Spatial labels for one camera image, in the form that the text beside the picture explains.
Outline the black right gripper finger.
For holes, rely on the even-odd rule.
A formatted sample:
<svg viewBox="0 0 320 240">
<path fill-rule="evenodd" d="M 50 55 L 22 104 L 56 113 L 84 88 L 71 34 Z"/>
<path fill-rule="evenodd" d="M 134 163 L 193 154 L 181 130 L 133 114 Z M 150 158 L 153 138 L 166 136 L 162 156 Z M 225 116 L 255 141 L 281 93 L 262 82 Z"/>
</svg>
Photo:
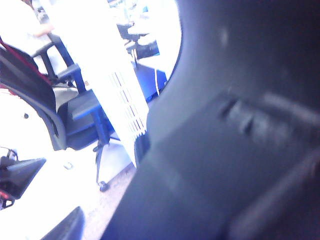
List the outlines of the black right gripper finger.
<svg viewBox="0 0 320 240">
<path fill-rule="evenodd" d="M 83 210 L 78 206 L 48 234 L 48 240 L 81 240 L 85 226 Z"/>
</svg>

